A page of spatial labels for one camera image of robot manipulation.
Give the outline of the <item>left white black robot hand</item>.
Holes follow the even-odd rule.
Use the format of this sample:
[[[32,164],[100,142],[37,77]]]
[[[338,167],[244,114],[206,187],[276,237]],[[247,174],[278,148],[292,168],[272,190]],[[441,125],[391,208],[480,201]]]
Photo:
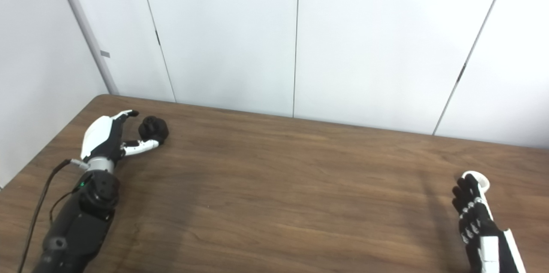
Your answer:
[[[88,165],[92,160],[108,160],[116,164],[126,156],[139,155],[163,145],[170,132],[166,121],[156,116],[143,119],[139,126],[139,140],[122,140],[126,120],[138,115],[136,110],[125,110],[96,119],[84,134],[81,160]]]

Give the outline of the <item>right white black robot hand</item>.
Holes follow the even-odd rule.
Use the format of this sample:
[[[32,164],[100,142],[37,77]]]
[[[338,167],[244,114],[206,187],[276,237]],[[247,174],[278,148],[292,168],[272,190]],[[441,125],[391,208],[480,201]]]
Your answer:
[[[477,171],[465,171],[452,189],[452,205],[459,216],[459,234],[471,273],[525,273],[523,259],[510,229],[494,221],[486,193],[488,178]]]

